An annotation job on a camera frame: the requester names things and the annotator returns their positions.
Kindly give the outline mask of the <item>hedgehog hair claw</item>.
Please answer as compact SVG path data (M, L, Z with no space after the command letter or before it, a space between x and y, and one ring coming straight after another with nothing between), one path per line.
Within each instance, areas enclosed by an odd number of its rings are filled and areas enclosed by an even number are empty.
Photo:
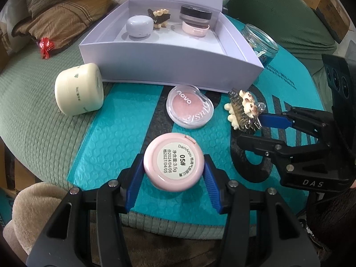
M227 120L234 130L254 134L262 128L259 115L266 110L265 103L256 102L253 95L244 90L232 89L228 97L230 102L224 109L229 113Z

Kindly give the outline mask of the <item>pink round compact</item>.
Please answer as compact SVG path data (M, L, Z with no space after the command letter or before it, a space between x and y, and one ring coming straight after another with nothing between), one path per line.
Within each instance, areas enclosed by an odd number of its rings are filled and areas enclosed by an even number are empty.
M192 137L182 133L165 133L147 146L143 165L156 188L183 192L200 180L204 170L204 155Z

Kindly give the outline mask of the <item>clear pink blush compact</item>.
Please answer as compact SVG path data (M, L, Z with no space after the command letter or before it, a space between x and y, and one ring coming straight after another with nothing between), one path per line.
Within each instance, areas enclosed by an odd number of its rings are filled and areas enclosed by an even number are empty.
M211 120L214 105L196 86L178 85L168 93L166 112L178 126L197 129Z

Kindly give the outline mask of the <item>cream white jar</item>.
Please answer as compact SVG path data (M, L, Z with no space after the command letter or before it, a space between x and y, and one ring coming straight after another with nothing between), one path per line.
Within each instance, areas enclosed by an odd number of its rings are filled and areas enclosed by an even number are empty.
M100 109L104 89L99 67L87 63L61 71L55 80L54 93L60 111L67 116Z

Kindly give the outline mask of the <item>brown bear hair claw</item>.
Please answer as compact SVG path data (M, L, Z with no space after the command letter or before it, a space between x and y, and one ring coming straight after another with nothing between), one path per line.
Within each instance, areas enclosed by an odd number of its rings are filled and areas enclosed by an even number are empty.
M166 28L168 25L168 20L170 19L169 10L162 8L159 10L153 11L152 9L148 9L148 16L152 18L154 25L154 29Z

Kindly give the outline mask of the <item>tan fuzzy trouser leg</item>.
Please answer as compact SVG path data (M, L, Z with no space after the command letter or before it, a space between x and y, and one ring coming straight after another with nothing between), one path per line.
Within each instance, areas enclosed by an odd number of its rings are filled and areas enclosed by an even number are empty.
M21 262L26 262L43 227L66 194L66 190L49 183L33 184L17 194L3 237Z

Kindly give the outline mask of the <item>clear glass candy jar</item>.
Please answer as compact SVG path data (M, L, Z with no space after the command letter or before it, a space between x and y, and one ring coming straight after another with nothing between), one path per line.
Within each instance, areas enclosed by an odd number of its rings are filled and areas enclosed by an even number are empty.
M246 24L241 34L266 68L277 55L278 44L266 32L251 24Z

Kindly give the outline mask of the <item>cardboard box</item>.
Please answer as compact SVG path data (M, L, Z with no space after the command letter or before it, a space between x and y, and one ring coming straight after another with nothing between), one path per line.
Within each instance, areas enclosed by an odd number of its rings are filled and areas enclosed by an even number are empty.
M340 44L351 24L348 14L338 0L303 0L324 23L334 40Z

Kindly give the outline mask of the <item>black lid glass jar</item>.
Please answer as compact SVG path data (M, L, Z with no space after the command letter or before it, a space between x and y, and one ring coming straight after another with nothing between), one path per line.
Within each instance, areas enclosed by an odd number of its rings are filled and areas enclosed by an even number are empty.
M183 5L179 17L187 24L206 26L212 18L212 12L194 6Z

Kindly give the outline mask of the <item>lavender gift box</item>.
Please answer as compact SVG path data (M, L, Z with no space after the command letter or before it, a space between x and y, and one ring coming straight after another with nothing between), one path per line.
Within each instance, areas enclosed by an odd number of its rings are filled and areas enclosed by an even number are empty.
M182 30L179 14L183 5L212 13L204 37ZM160 8L171 16L165 28L144 38L129 35L129 18ZM223 0L127 0L82 40L81 56L85 63L99 67L104 81L191 84L216 92L246 90L263 65L222 8Z

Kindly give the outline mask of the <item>red tassel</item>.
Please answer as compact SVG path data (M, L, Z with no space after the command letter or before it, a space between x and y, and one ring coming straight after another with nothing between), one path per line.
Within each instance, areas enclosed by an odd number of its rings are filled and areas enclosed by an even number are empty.
M54 42L47 37L43 37L39 41L40 55L42 59L49 59L50 52L54 49Z

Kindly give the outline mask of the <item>white round case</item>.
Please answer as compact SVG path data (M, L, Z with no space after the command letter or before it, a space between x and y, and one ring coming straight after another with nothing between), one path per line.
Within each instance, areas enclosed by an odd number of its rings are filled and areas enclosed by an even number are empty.
M136 15L130 17L125 26L129 36L134 38L143 38L152 33L154 20L149 16Z

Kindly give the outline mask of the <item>brown striped pillow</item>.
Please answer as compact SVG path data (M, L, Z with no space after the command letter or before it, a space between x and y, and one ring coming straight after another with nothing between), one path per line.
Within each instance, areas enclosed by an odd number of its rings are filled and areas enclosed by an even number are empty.
M47 38L54 45L49 55L70 47L84 32L112 10L112 0L66 0L57 3L36 18L20 21L12 34L30 37L39 43Z

